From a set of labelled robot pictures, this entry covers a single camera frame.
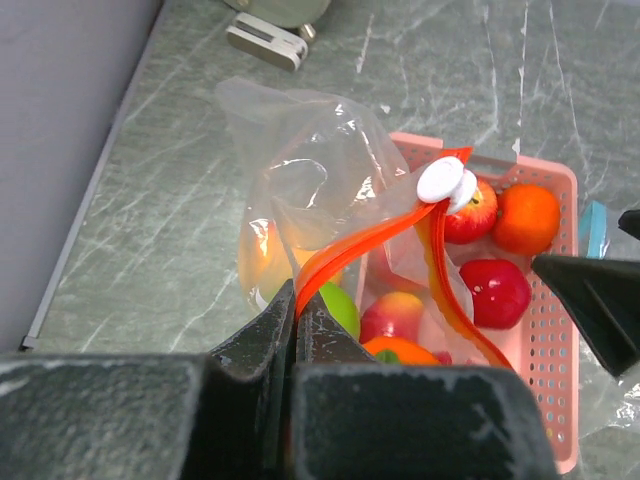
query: red apple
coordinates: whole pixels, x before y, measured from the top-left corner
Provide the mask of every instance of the red apple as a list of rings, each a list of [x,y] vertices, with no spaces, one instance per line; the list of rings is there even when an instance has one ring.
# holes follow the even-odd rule
[[[478,179],[476,193],[471,201],[458,213],[447,215],[444,226],[444,241],[464,245],[489,233],[498,218],[496,192],[486,181]]]
[[[476,327],[508,330],[531,302],[529,282],[508,260],[471,260],[460,268],[460,276],[471,291]]]
[[[434,352],[441,365],[453,365],[453,357],[449,352]]]
[[[378,298],[360,319],[360,343],[375,337],[402,337],[418,342],[424,305],[406,292],[392,292]]]

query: apple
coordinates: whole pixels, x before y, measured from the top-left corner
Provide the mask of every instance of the apple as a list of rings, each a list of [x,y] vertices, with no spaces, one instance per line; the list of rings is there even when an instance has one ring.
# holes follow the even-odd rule
[[[453,357],[449,352],[434,352],[441,365],[453,365]]]
[[[391,292],[378,298],[360,319],[360,343],[375,337],[402,337],[418,342],[422,301],[406,292]]]
[[[460,276],[471,291],[476,327],[513,328],[531,302],[529,282],[508,260],[471,260],[460,268]]]
[[[444,241],[464,245],[489,233],[498,218],[496,192],[485,180],[478,178],[478,186],[471,201],[458,213],[447,215]]]
[[[327,282],[320,287],[320,296],[334,320],[357,340],[360,337],[360,316],[347,292]]]

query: orange zipper strip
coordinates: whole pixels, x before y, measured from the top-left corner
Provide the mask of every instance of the orange zipper strip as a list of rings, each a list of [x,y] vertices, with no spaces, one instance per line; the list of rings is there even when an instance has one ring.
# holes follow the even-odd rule
[[[448,200],[440,202],[431,215],[415,226],[424,246],[424,259],[429,267],[431,296],[447,323],[480,350],[489,361],[489,365],[513,369],[507,357],[469,320],[453,293],[444,248],[444,225],[448,207]]]

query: white wall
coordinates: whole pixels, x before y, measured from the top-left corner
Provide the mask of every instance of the white wall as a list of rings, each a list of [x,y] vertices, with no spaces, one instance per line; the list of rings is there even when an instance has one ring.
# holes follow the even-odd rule
[[[0,352],[27,333],[161,0],[0,0]]]

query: green apple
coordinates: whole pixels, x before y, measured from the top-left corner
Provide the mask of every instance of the green apple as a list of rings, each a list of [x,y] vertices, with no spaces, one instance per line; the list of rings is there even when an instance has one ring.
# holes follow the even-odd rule
[[[320,288],[320,295],[331,316],[353,338],[358,340],[360,338],[360,315],[347,292],[334,283],[327,282]]]

